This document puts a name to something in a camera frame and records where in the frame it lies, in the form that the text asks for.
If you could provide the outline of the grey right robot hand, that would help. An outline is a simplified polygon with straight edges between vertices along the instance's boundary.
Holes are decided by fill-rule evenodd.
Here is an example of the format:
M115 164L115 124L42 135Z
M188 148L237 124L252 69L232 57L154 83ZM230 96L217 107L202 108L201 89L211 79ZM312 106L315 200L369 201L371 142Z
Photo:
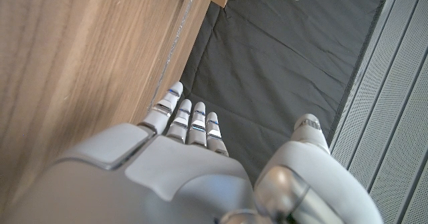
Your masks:
M137 124L57 158L2 223L381 223L365 188L301 116L256 182L231 158L216 113L175 83Z

